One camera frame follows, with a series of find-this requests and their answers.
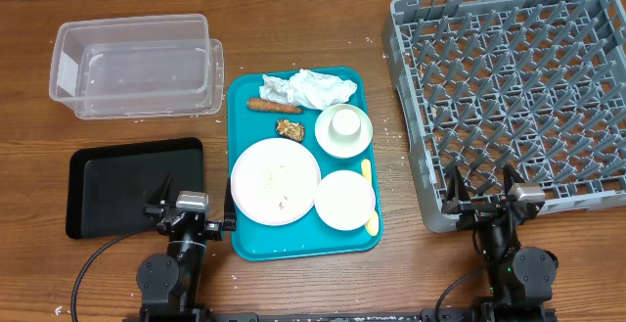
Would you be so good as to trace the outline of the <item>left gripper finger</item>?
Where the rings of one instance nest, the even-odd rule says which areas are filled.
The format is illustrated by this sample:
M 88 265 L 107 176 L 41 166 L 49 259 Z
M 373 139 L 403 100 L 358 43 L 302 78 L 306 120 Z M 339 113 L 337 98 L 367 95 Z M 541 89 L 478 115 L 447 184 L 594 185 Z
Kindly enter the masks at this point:
M 157 189 L 148 196 L 146 204 L 150 206 L 158 206 L 166 203 L 168 192 L 170 189 L 172 175 L 167 174 Z
M 231 192 L 231 178 L 227 179 L 226 192 L 224 199 L 224 231 L 236 231 L 237 230 L 237 211 L 236 205 Z

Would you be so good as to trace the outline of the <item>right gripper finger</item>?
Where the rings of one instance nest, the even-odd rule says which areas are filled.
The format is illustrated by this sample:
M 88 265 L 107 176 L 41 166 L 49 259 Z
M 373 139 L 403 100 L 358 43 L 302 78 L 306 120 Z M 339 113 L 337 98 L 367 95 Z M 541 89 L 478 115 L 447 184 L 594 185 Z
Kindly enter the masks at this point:
M 464 177 L 461 175 L 461 172 L 456 165 L 448 172 L 448 181 L 449 183 L 445 200 L 446 205 L 458 201 L 470 201 L 470 195 L 465 185 Z
M 523 195 L 522 184 L 525 183 L 523 178 L 514 169 L 511 164 L 505 164 L 503 167 L 504 190 L 508 198 L 520 200 Z

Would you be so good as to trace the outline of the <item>large white plate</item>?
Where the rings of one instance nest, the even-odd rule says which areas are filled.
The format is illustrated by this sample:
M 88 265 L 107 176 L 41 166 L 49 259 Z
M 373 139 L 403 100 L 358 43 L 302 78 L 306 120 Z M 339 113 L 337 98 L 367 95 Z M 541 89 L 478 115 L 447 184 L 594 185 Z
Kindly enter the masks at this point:
M 269 138 L 241 153 L 230 180 L 240 212 L 258 224 L 281 226 L 297 221 L 313 207 L 321 170 L 303 145 Z

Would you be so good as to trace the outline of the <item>brown mushroom piece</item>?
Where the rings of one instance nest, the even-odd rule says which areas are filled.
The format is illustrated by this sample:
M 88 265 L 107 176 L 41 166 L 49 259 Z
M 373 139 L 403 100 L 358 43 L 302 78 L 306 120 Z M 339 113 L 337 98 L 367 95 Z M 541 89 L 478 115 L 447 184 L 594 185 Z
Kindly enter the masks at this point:
M 279 119 L 275 125 L 279 136 L 301 143 L 305 138 L 305 127 L 299 123 L 286 118 Z

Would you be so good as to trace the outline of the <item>orange carrot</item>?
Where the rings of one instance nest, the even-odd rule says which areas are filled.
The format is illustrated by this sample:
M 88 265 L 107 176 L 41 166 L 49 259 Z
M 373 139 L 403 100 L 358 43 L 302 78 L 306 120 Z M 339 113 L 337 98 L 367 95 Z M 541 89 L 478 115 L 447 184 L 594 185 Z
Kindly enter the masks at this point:
M 299 115 L 303 113 L 300 107 L 285 105 L 277 102 L 264 100 L 261 98 L 250 98 L 246 101 L 247 107 L 252 111 L 293 114 Z

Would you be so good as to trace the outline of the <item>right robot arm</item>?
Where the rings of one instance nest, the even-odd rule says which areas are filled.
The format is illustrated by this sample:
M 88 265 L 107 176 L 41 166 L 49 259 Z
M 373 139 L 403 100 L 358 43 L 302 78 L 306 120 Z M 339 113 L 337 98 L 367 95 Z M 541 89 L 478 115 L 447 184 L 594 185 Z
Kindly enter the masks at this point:
M 487 275 L 490 295 L 477 298 L 461 317 L 463 321 L 555 321 L 556 313 L 544 303 L 553 297 L 557 257 L 543 249 L 523 247 L 516 227 L 535 218 L 545 204 L 546 194 L 535 183 L 527 183 L 509 164 L 503 167 L 505 194 L 493 201 L 473 202 L 458 168 L 449 173 L 443 211 L 457 214 L 456 229 L 471 231 L 474 249 L 483 266 L 452 283 L 434 308 L 441 320 L 442 302 L 459 285 Z

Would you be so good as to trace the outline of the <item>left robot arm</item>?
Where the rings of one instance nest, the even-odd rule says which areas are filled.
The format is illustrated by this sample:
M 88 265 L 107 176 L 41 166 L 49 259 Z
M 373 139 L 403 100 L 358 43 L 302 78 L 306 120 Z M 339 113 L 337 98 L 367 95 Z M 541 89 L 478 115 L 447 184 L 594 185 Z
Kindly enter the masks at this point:
M 220 241 L 237 229 L 237 213 L 231 195 L 224 202 L 224 219 L 208 219 L 209 199 L 203 192 L 182 191 L 168 200 L 172 176 L 166 175 L 148 197 L 144 214 L 156 222 L 156 230 L 168 238 L 165 253 L 152 254 L 136 274 L 142 293 L 141 321 L 214 321 L 209 308 L 197 302 L 201 272 L 209 241 Z

